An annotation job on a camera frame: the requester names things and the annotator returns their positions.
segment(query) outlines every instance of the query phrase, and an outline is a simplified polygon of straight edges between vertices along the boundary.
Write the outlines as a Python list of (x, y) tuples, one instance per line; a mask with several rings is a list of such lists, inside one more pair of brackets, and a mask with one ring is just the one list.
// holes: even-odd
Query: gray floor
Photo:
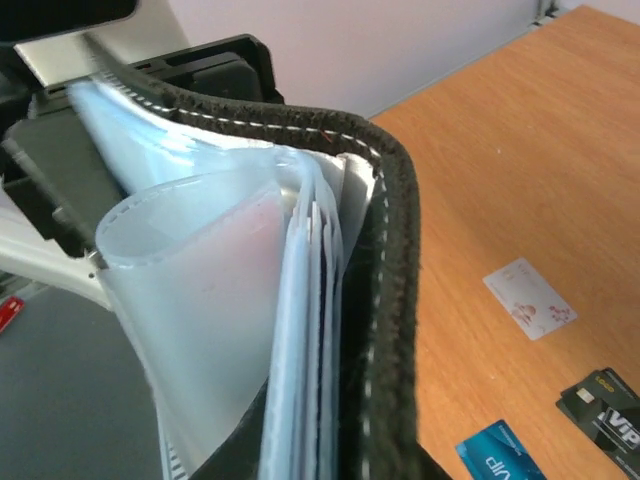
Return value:
[(47, 289), (0, 334), (0, 478), (162, 478), (149, 388), (101, 307)]

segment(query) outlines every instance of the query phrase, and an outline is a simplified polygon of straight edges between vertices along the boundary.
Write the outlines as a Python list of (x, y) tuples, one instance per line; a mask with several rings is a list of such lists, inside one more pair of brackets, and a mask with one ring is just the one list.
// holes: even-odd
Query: wooden desk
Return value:
[[(422, 444), (504, 418), (550, 479), (626, 478), (554, 405), (611, 366), (640, 392), (640, 27), (580, 8), (383, 113), (422, 209)], [(525, 257), (579, 318), (530, 341), (482, 283)]]

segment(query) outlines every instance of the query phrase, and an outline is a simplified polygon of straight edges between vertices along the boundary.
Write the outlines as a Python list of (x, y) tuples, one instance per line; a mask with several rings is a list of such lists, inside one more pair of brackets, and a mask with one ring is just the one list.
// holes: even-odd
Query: black leather wallet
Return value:
[[(420, 205), (413, 164), (403, 146), (353, 114), (227, 100), (171, 86), (122, 65), (92, 37), (85, 40), (103, 79), (141, 107), (174, 122), (330, 155), (354, 153), (371, 163), (376, 188), (343, 282), (338, 475), (345, 480), (449, 478), (417, 442), (414, 337)], [(22, 160), (29, 172), (29, 162)], [(89, 184), (97, 181), (96, 170), (91, 172)], [(29, 173), (41, 179), (41, 188), (63, 206), (91, 245), (99, 220), (95, 212), (78, 199), (65, 198), (42, 171)], [(101, 186), (102, 198), (121, 197), (116, 185), (110, 189), (105, 194)], [(255, 478), (265, 391), (193, 480)]]

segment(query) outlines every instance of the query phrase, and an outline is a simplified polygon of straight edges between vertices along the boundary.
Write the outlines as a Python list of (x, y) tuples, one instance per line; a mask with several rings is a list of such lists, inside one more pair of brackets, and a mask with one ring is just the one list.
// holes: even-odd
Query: white card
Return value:
[(487, 275), (483, 281), (530, 340), (537, 340), (578, 318), (524, 258)]

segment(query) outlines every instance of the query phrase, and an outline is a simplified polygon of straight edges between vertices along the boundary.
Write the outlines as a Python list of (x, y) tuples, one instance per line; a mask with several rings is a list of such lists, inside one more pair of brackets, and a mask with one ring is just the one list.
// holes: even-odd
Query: black card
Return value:
[(640, 401), (612, 369), (592, 372), (556, 405), (629, 478), (640, 480)]

